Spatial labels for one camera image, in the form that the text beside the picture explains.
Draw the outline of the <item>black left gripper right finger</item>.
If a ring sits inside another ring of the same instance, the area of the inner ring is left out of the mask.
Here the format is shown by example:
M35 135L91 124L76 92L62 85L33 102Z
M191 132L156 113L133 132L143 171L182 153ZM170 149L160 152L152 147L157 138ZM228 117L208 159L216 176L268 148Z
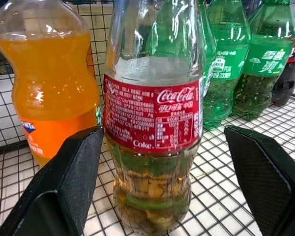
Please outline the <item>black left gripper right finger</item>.
M295 236L295 161L271 137L237 126L224 134L236 177L263 236Z

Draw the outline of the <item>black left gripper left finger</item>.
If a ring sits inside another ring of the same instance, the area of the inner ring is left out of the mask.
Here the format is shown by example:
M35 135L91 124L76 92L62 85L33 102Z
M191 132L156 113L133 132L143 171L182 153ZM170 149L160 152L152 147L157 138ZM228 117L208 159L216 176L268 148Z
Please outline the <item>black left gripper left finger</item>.
M68 137L32 178L0 227L0 236L81 236L96 186L104 130Z

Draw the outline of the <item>dark red-label cola bottle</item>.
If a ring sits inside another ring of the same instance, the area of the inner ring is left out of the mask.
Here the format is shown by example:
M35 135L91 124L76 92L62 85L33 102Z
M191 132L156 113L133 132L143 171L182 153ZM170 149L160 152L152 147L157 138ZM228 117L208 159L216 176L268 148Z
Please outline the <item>dark red-label cola bottle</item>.
M292 0L292 14L295 22L295 0ZM274 106L284 106L291 97L295 88L295 43L289 56L288 62L278 78L272 90L271 103Z

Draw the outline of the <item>orange soda bottle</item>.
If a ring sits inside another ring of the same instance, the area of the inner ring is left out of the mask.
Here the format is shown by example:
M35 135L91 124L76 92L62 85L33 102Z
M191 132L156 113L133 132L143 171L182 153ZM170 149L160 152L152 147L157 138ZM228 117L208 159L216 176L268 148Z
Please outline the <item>orange soda bottle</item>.
M101 124L89 46L87 23L63 0L8 0L0 8L0 52L15 76L12 102L41 166L69 136Z

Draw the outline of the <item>clear red-label cola bottle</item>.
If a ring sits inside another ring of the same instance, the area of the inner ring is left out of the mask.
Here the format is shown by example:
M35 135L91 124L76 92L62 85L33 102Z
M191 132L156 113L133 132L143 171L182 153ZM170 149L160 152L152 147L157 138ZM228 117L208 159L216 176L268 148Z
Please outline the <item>clear red-label cola bottle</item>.
M115 0L103 124L115 206L139 236L163 236L189 210L203 133L203 34L197 0Z

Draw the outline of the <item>green soda bottle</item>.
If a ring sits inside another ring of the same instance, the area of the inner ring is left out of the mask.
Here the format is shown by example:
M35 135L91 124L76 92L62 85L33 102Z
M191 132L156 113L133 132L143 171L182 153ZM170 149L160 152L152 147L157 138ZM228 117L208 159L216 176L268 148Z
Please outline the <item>green soda bottle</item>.
M251 44L243 73L233 93L232 115L258 118L272 99L295 42L291 0L264 0L249 17Z
M213 130L232 111L233 92L249 52L251 31L242 0L212 0L207 13L217 52L203 118L204 128Z
M204 37L205 68L204 68L204 94L205 97L213 75L213 67L216 58L216 40L212 34L208 15L206 0L199 0L199 11L202 19L202 31Z

